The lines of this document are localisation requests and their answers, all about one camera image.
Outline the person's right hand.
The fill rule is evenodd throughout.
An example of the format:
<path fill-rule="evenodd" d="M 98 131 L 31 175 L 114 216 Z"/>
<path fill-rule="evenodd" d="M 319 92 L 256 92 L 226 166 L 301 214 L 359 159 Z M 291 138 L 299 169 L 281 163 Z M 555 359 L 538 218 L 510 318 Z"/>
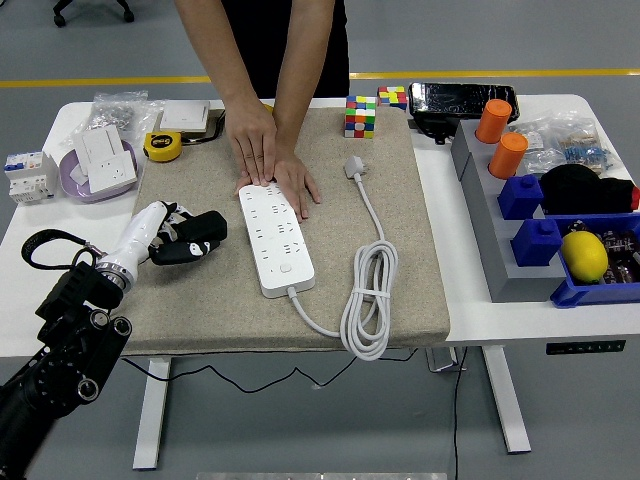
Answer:
<path fill-rule="evenodd" d="M 275 176 L 276 125 L 272 114 L 257 99 L 225 105 L 225 130 L 239 171 L 236 190 L 266 186 Z"/>

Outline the person's left hand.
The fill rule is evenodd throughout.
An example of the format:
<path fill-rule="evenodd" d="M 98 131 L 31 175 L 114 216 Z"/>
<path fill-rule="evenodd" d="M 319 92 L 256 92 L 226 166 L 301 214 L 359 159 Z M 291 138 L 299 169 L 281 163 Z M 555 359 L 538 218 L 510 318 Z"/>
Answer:
<path fill-rule="evenodd" d="M 302 223 L 308 219 L 307 197 L 310 197 L 313 203 L 320 204 L 321 193 L 315 179 L 293 151 L 287 149 L 276 151 L 274 178 L 285 199 L 293 208 L 297 221 Z"/>

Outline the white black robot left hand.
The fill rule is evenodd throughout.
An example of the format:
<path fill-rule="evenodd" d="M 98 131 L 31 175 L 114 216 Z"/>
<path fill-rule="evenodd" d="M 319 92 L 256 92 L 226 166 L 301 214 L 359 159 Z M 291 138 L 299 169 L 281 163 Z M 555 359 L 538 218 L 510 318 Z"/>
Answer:
<path fill-rule="evenodd" d="M 227 238 L 227 221 L 217 211 L 194 215 L 175 202 L 155 201 L 132 217 L 115 250 L 96 264 L 100 271 L 137 278 L 138 266 L 190 263 L 211 253 Z"/>

